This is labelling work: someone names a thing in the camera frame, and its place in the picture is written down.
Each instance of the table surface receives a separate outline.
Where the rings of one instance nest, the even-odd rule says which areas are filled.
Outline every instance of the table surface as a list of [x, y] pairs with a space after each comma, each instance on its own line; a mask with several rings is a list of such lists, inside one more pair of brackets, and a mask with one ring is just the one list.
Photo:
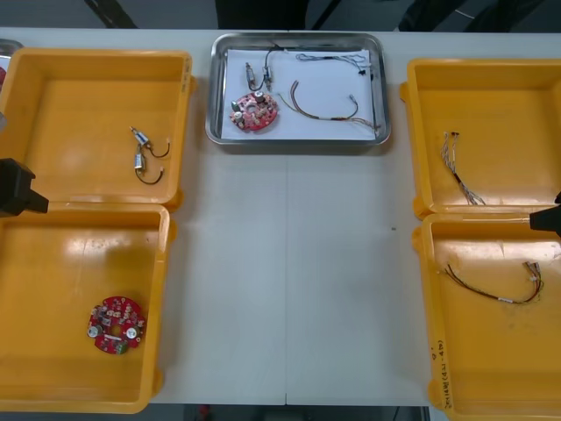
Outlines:
[[0, 28], [27, 46], [193, 56], [157, 403], [426, 405], [429, 354], [399, 84], [415, 57], [560, 57], [561, 35], [374, 33], [393, 135], [361, 155], [233, 154], [204, 133], [220, 31]]

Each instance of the stainless steel tray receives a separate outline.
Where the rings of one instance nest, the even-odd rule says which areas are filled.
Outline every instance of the stainless steel tray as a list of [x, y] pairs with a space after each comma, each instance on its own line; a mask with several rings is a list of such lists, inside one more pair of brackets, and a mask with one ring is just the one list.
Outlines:
[[0, 58], [9, 59], [22, 45], [11, 39], [0, 38]]
[[[291, 51], [340, 51], [341, 53], [367, 50], [372, 63], [373, 122], [376, 126], [374, 140], [326, 139], [225, 139], [222, 137], [224, 92], [228, 50], [263, 50], [275, 43]], [[334, 32], [248, 32], [232, 33], [218, 38], [212, 46], [210, 65], [209, 103], [206, 132], [219, 145], [323, 145], [323, 146], [376, 146], [384, 143], [391, 132], [387, 111], [386, 76], [384, 56], [380, 42], [367, 33]]]

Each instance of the yellow bin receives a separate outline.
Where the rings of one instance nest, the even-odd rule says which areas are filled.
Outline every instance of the yellow bin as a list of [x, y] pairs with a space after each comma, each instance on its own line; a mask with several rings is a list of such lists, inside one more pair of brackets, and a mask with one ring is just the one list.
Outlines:
[[[532, 212], [561, 190], [561, 60], [413, 60], [401, 86], [415, 170], [415, 214]], [[444, 165], [486, 205], [469, 205]]]
[[[0, 220], [0, 410], [138, 412], [156, 369], [168, 246], [157, 204], [51, 203]], [[91, 310], [127, 296], [146, 316], [139, 347], [97, 349]]]
[[[561, 419], [561, 244], [529, 229], [525, 214], [434, 214], [414, 231], [423, 276], [432, 381], [429, 398], [452, 420]], [[539, 263], [543, 289], [522, 300]]]
[[[195, 82], [185, 52], [22, 48], [11, 59], [0, 111], [0, 156], [24, 163], [51, 202], [181, 204], [188, 101]], [[137, 141], [153, 143], [146, 179], [134, 170]]]

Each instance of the wire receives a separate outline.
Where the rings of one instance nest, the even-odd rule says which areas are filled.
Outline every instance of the wire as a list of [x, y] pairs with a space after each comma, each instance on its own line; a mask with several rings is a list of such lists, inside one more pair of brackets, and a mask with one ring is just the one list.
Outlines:
[[450, 263], [447, 265], [447, 268], [444, 269], [444, 272], [458, 285], [460, 285], [461, 287], [464, 287], [466, 289], [469, 289], [472, 292], [475, 292], [476, 294], [479, 294], [480, 296], [485, 296], [487, 298], [491, 298], [493, 300], [497, 300], [497, 301], [502, 301], [503, 303], [509, 303], [509, 304], [526, 304], [531, 302], [534, 298], [536, 298], [536, 296], [540, 293], [540, 291], [543, 289], [543, 281], [542, 281], [542, 273], [540, 271], [540, 267], [539, 264], [537, 262], [533, 262], [530, 263], [529, 261], [525, 261], [523, 262], [524, 267], [526, 269], [528, 269], [531, 273], [531, 277], [530, 280], [534, 283], [534, 292], [532, 293], [531, 296], [529, 296], [528, 298], [524, 299], [524, 300], [512, 300], [510, 298], [503, 298], [502, 296], [495, 296], [493, 294], [490, 294], [488, 292], [483, 291], [482, 289], [477, 289], [475, 287], [472, 287], [471, 285], [468, 285], [467, 283], [465, 283], [464, 281], [462, 281], [452, 270], [452, 267], [450, 266]]
[[154, 158], [163, 158], [163, 157], [167, 156], [167, 154], [169, 153], [169, 140], [167, 141], [167, 150], [162, 155], [155, 154], [154, 151], [152, 150], [151, 146], [148, 147], [148, 150], [150, 151], [150, 153], [152, 154], [152, 156]]
[[354, 103], [355, 109], [354, 112], [346, 117], [319, 117], [316, 116], [314, 114], [310, 114], [306, 111], [304, 111], [300, 105], [298, 105], [298, 102], [296, 101], [296, 96], [295, 96], [295, 92], [296, 92], [296, 88], [298, 88], [298, 81], [294, 81], [294, 83], [292, 84], [292, 86], [290, 87], [290, 99], [292, 100], [292, 105], [291, 106], [283, 97], [281, 94], [279, 94], [280, 99], [282, 100], [282, 102], [284, 104], [286, 104], [290, 110], [298, 112], [299, 114], [302, 114], [303, 116], [307, 117], [307, 118], [313, 118], [314, 120], [326, 120], [326, 121], [352, 121], [354, 123], [361, 123], [362, 125], [367, 125], [368, 127], [374, 128], [374, 124], [372, 124], [370, 121], [365, 120], [363, 118], [357, 118], [354, 117], [357, 112], [359, 112], [359, 103], [357, 102], [357, 99], [353, 96], [353, 95], [349, 95], [349, 99], [351, 99], [351, 101]]
[[265, 54], [265, 66], [263, 67], [263, 69], [265, 69], [266, 73], [263, 75], [263, 79], [261, 80], [261, 83], [259, 84], [259, 86], [257, 88], [255, 88], [254, 83], [255, 83], [255, 74], [253, 73], [253, 69], [252, 66], [249, 63], [245, 64], [245, 78], [247, 79], [247, 87], [249, 88], [249, 90], [251, 92], [256, 92], [258, 90], [261, 90], [261, 88], [263, 88], [263, 84], [267, 84], [267, 80], [270, 84], [271, 82], [271, 77], [270, 77], [270, 71], [269, 71], [269, 54], [272, 53], [273, 51], [282, 51], [283, 48], [275, 43], [273, 43], [273, 46], [271, 48], [269, 48], [269, 50], [266, 52]]
[[471, 19], [471, 20], [474, 20], [474, 19], [475, 19], [475, 17], [473, 17], [472, 15], [468, 15], [467, 13], [465, 13], [465, 12], [463, 12], [463, 11], [460, 11], [460, 10], [458, 10], [458, 9], [456, 9], [455, 12], [456, 12], [458, 15], [462, 15], [462, 16], [465, 17], [465, 18], [469, 18], [469, 19]]
[[298, 61], [322, 61], [322, 60], [337, 60], [346, 61], [352, 64], [359, 70], [360, 75], [366, 74], [366, 69], [370, 68], [370, 63], [367, 63], [366, 57], [360, 54], [346, 54], [346, 55], [307, 55], [300, 53], [296, 55]]
[[148, 184], [148, 185], [151, 185], [151, 186], [152, 186], [152, 185], [156, 184], [157, 182], [159, 182], [159, 181], [161, 180], [161, 177], [164, 176], [164, 168], [163, 168], [163, 167], [160, 167], [160, 175], [158, 175], [158, 178], [157, 178], [156, 180], [154, 180], [153, 182], [147, 182], [145, 179], [143, 179], [143, 178], [140, 176], [140, 174], [142, 174], [142, 172], [141, 172], [140, 170], [138, 170], [138, 169], [136, 169], [136, 170], [134, 171], [134, 173], [137, 175], [137, 178], [138, 178], [140, 181], [142, 181], [144, 184]]
[[464, 193], [464, 196], [469, 202], [469, 204], [486, 204], [485, 201], [480, 196], [476, 195], [471, 190], [469, 190], [465, 185], [465, 183], [462, 182], [462, 180], [459, 178], [459, 175], [456, 172], [456, 143], [458, 142], [459, 133], [452, 132], [452, 137], [453, 137], [452, 148], [451, 148], [452, 154], [450, 157], [450, 148], [448, 145], [450, 136], [448, 135], [448, 132], [444, 132], [444, 143], [442, 145], [442, 148], [440, 149], [440, 156], [442, 156], [444, 164], [452, 172], [452, 175], [456, 179], [456, 182], [458, 182], [458, 185], [462, 189], [462, 193]]

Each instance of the floor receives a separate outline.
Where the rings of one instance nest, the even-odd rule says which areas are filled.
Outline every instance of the floor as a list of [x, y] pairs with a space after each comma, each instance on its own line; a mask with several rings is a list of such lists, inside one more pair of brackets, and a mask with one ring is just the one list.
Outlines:
[[[421, 421], [419, 408], [217, 405], [207, 421]], [[196, 405], [154, 403], [136, 415], [0, 413], [0, 421], [202, 421]]]
[[[493, 0], [467, 0], [437, 28], [461, 32], [470, 16], [477, 15]], [[210, 0], [119, 0], [139, 28], [216, 29], [217, 15]], [[330, 0], [310, 0], [307, 28], [316, 22]], [[323, 25], [326, 31], [392, 31], [412, 0], [344, 0]], [[547, 0], [514, 28], [514, 32], [561, 32], [561, 2]], [[59, 28], [104, 28], [89, 7], [79, 0], [3, 0], [0, 26]], [[394, 407], [212, 407], [214, 421], [413, 421], [423, 418], [421, 409]], [[152, 404], [135, 416], [74, 414], [0, 414], [0, 421], [191, 421], [200, 419], [196, 405]]]
[[[307, 28], [311, 28], [330, 0], [309, 0]], [[494, 0], [466, 0], [437, 31], [461, 32]], [[119, 0], [134, 23], [143, 29], [216, 29], [217, 14], [210, 0]], [[344, 0], [322, 29], [326, 31], [392, 31], [413, 0]], [[546, 0], [513, 32], [561, 32], [561, 2]], [[81, 0], [3, 0], [0, 26], [103, 28]]]

